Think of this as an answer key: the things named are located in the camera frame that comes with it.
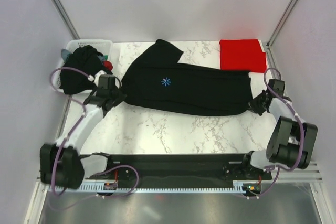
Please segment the black t-shirt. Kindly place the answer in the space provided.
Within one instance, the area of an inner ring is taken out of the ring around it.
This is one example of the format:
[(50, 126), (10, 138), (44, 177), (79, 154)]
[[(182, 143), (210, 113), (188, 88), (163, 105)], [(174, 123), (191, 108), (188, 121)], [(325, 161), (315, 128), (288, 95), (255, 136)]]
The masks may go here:
[(125, 102), (197, 116), (231, 116), (249, 109), (253, 95), (248, 71), (180, 63), (182, 55), (173, 44), (158, 39), (123, 76)]

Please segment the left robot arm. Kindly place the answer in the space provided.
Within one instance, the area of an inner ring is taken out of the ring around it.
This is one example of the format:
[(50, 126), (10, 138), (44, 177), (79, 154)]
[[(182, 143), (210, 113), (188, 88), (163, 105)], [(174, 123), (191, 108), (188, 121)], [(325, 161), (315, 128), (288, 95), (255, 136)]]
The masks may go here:
[(126, 98), (120, 90), (121, 81), (113, 75), (101, 74), (96, 77), (96, 85), (84, 103), (78, 102), (83, 113), (69, 132), (55, 143), (40, 148), (41, 182), (49, 184), (57, 196), (60, 195), (57, 187), (77, 189), (85, 178), (92, 175), (111, 178), (115, 173), (115, 165), (108, 161), (106, 154), (80, 157), (80, 151), (94, 128)]

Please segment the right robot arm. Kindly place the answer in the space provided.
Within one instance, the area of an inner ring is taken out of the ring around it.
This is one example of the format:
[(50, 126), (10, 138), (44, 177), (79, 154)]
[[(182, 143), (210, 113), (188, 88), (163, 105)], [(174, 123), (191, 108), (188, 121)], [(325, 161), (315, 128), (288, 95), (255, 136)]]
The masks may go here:
[(298, 115), (284, 91), (284, 81), (270, 79), (267, 89), (249, 102), (252, 112), (259, 115), (268, 112), (277, 123), (266, 149), (244, 155), (240, 172), (245, 178), (254, 178), (259, 170), (266, 172), (276, 167), (289, 172), (306, 169), (311, 161), (318, 128)]

